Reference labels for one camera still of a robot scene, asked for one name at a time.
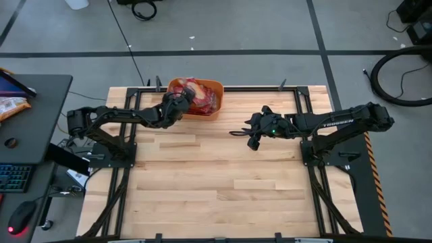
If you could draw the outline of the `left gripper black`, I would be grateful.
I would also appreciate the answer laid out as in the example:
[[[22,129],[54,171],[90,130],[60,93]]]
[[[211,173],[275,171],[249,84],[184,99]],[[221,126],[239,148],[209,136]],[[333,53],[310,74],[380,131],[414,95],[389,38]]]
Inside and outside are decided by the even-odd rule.
[[[183,113],[189,110],[189,106],[195,106],[193,98],[195,92],[183,87],[182,92],[167,92],[163,95],[163,108],[161,110],[163,122],[176,122],[181,119]]]

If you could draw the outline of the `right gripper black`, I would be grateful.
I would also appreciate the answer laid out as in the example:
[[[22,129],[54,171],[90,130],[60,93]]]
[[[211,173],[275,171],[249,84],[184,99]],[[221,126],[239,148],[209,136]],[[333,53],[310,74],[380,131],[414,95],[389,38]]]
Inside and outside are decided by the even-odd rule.
[[[257,151],[262,136],[270,138],[288,138],[288,120],[281,114],[274,113],[269,106],[263,106],[261,113],[253,113],[249,120],[244,122],[250,129],[230,131],[232,136],[250,136],[247,145]]]

